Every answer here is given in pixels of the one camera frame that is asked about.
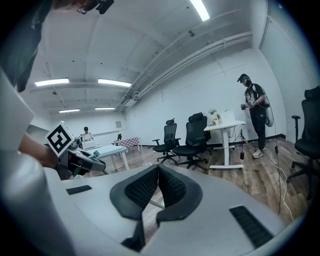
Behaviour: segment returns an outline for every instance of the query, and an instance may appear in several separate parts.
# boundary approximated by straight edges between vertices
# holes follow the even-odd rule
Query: sneaker
[[[258,149],[252,156],[254,158],[259,158],[262,157],[264,154],[262,153],[262,151],[260,149]]]
[[[266,151],[266,150],[267,150],[267,148],[264,146],[263,149],[262,149],[262,151]]]

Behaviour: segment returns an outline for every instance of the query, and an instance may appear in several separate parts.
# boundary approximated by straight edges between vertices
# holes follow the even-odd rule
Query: chair backrest
[[[302,101],[304,128],[302,138],[320,144],[320,87],[305,90]]]
[[[198,138],[205,136],[204,129],[207,127],[207,117],[202,113],[197,113],[189,117],[189,122],[186,123],[186,138],[187,146],[206,146],[206,141],[199,141]]]
[[[167,144],[166,140],[176,138],[177,124],[175,119],[166,121],[166,126],[164,127],[164,144]]]

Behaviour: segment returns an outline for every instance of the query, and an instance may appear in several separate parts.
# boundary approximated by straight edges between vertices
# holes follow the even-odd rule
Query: potted plant
[[[208,112],[209,112],[210,115],[213,116],[212,124],[217,126],[219,124],[218,115],[216,114],[217,110],[216,109],[210,109]]]

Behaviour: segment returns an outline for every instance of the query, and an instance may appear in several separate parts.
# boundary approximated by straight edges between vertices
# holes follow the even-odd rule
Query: person sitting
[[[84,127],[84,134],[82,134],[82,141],[90,141],[93,140],[94,137],[92,136],[91,132],[89,132],[88,127]]]

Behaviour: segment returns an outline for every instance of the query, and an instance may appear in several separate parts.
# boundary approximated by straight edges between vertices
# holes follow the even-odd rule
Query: sleeve
[[[255,87],[255,90],[256,90],[256,93],[257,93],[257,96],[258,98],[262,95],[265,95],[264,93],[264,90],[261,88],[261,86],[259,84],[254,84],[254,87]]]

